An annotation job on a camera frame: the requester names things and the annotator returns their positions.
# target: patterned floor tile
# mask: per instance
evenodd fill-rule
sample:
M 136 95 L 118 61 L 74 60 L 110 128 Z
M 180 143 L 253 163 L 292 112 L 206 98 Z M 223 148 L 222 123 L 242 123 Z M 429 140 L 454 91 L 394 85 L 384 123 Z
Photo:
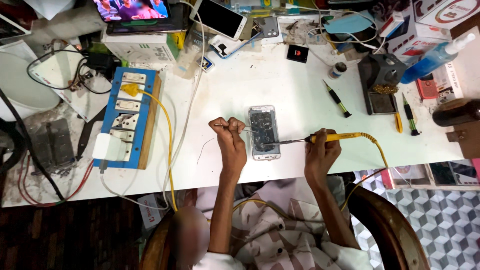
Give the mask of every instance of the patterned floor tile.
M 373 171 L 355 172 L 356 183 Z M 362 183 L 394 204 L 417 234 L 432 270 L 480 270 L 480 193 L 418 189 L 385 190 L 381 176 Z M 352 217 L 362 250 L 375 270 L 382 258 L 372 234 Z

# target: white charger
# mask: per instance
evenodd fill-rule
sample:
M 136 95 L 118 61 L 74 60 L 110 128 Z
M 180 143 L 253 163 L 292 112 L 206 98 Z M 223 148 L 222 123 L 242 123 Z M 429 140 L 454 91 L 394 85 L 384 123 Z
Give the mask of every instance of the white charger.
M 108 133 L 100 133 L 95 140 L 92 157 L 99 160 L 122 161 L 127 154 L 127 143 Z

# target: spray bottle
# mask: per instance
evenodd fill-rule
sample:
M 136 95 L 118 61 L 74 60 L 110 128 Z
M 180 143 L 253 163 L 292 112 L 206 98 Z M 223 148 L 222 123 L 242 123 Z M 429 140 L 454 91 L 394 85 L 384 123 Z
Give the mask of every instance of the spray bottle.
M 430 74 L 432 71 L 455 59 L 458 52 L 465 48 L 465 45 L 474 39 L 474 34 L 468 34 L 466 37 L 457 38 L 450 43 L 440 43 L 437 47 L 428 51 L 425 54 L 425 58 L 420 62 L 405 70 L 400 82 L 408 84 Z

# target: dark floor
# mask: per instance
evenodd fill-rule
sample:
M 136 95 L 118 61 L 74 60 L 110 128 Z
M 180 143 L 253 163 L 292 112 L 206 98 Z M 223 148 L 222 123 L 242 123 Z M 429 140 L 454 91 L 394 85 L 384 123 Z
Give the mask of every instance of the dark floor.
M 138 269 L 142 227 L 119 197 L 0 209 L 0 269 Z

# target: black cable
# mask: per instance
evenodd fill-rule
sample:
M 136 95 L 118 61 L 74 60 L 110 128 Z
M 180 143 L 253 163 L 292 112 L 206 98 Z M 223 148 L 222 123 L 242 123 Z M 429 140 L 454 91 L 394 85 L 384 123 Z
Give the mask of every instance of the black cable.
M 86 66 L 86 63 L 83 63 L 83 64 L 80 66 L 80 68 L 79 68 L 78 71 L 80 72 L 80 70 L 81 70 L 82 67 L 84 67 L 84 66 Z M 97 95 L 106 94 L 106 93 L 108 93 L 108 92 L 110 92 L 110 91 L 112 90 L 112 89 L 110 89 L 110 90 L 105 91 L 105 92 L 102 92 L 102 93 L 95 92 L 95 91 L 93 91 L 92 89 L 88 88 L 87 84 L 86 84 L 85 81 L 82 79 L 82 76 L 78 76 L 78 79 L 80 80 L 80 83 L 81 83 L 83 86 L 85 86 L 85 88 L 87 88 L 88 91 L 90 91 L 90 92 L 92 92 L 92 93 L 94 93 L 94 94 L 97 94 Z
M 5 132 L 13 141 L 13 152 L 8 160 L 0 166 L 0 175 L 17 164 L 25 153 L 24 137 L 15 128 L 14 122 L 7 122 L 0 118 L 0 130 Z
M 13 107 L 12 103 L 10 102 L 10 100 L 8 100 L 7 96 L 3 93 L 1 88 L 0 88 L 0 98 L 3 100 L 3 102 L 5 102 L 5 104 L 10 109 L 13 116 L 17 120 L 17 123 L 20 126 L 20 128 L 22 130 L 22 133 L 25 137 L 25 143 L 27 145 L 28 150 L 30 151 L 30 156 L 32 156 L 32 161 L 33 161 L 34 165 L 48 179 L 48 181 L 52 185 L 53 189 L 55 190 L 55 193 L 60 198 L 60 200 L 65 200 L 65 198 L 62 196 L 59 188 L 57 187 L 57 184 L 55 184 L 53 179 L 50 177 L 50 174 L 45 170 L 45 168 L 43 168 L 42 164 L 40 164 L 40 161 L 38 160 L 38 158 L 37 158 L 37 156 L 36 156 L 36 154 L 33 150 L 32 140 L 30 139 L 30 135 L 28 135 L 27 128 L 25 127 L 25 123 L 22 121 L 22 118 L 20 118 L 20 115 L 18 114 L 17 110 Z
M 53 50 L 53 51 L 51 51 L 51 52 L 49 52 L 49 53 L 46 53 L 46 54 L 40 56 L 39 58 L 33 60 L 30 64 L 28 64 L 28 66 L 27 66 L 27 75 L 30 77 L 30 79 L 34 80 L 35 82 L 37 82 L 37 83 L 39 83 L 39 84 L 41 84 L 41 85 L 43 85 L 43 86 L 48 86 L 48 87 L 50 87 L 50 88 L 57 89 L 57 90 L 65 90 L 65 89 L 69 89 L 70 87 L 72 87 L 72 86 L 75 84 L 75 80 L 76 80 L 76 78 L 77 78 L 77 76 L 78 76 L 78 72 L 79 72 L 79 70 L 80 70 L 80 63 L 82 63 L 83 60 L 87 59 L 86 57 L 84 57 L 84 58 L 82 58 L 80 61 L 78 61 L 77 70 L 76 70 L 76 72 L 75 72 L 75 76 L 73 77 L 72 83 L 69 84 L 69 85 L 68 85 L 67 87 L 65 87 L 65 88 L 57 88 L 57 87 L 52 87 L 52 86 L 50 86 L 50 85 L 44 84 L 44 83 L 42 83 L 42 82 L 40 82 L 40 81 L 37 81 L 37 80 L 30 74 L 30 68 L 32 67 L 33 64 L 35 64 L 37 61 L 40 61 L 40 60 L 42 60 L 43 58 L 49 56 L 50 54 L 53 55 L 54 52 L 58 52 L 58 51 L 75 52 L 75 53 L 80 53 L 80 54 L 84 55 L 83 53 L 81 53 L 81 52 L 79 52 L 79 51 L 76 51 L 76 50 L 68 50 L 68 49 L 56 49 L 56 50 Z

